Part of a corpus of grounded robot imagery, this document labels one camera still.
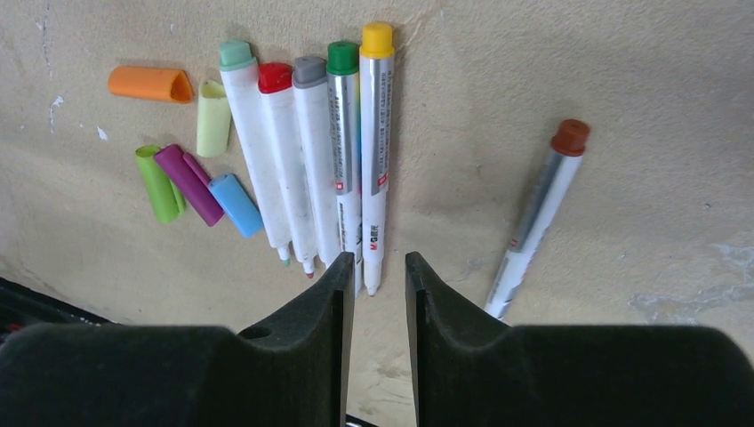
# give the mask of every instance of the marker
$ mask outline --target marker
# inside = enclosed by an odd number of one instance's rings
[[[314,277],[317,237],[309,202],[306,168],[301,153],[301,137],[293,104],[291,66],[280,62],[259,68],[262,128],[267,132],[283,206],[291,227],[293,251],[308,278]]]
[[[276,179],[272,150],[261,129],[257,86],[259,66],[247,42],[228,40],[220,44],[220,76],[228,95],[230,114],[244,152],[267,240],[270,246],[276,248],[280,261],[287,266],[291,263],[288,250],[291,230]]]
[[[296,58],[293,98],[301,131],[311,210],[317,234],[317,252],[326,267],[341,253],[338,214],[335,212],[333,145],[330,143],[330,112],[327,109],[325,60],[317,56]]]
[[[358,128],[358,44],[327,46],[330,137],[335,156],[335,193],[341,251],[354,254],[354,295],[363,282],[361,238],[361,148]]]
[[[364,284],[374,295],[385,256],[390,153],[390,104],[393,101],[393,28],[384,22],[364,25],[359,50],[361,91],[361,184],[364,228]]]
[[[524,280],[526,267],[534,257],[582,163],[589,134],[587,124],[573,119],[565,120],[550,142],[552,150],[529,196],[524,214],[510,240],[493,289],[487,298],[485,311],[499,320],[505,316],[516,290]]]

